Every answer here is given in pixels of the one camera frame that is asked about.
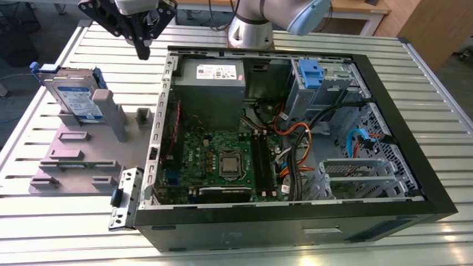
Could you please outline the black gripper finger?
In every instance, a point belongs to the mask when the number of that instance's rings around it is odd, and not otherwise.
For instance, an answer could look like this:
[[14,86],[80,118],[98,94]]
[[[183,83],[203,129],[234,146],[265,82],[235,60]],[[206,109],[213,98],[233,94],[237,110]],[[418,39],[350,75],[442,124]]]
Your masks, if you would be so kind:
[[148,11],[144,17],[144,46],[142,60],[149,58],[152,41],[157,39],[177,13],[177,3],[158,3],[157,8]]
[[122,36],[133,45],[140,60],[144,60],[144,29],[140,15],[122,15],[113,1],[80,1],[78,9],[114,36]]

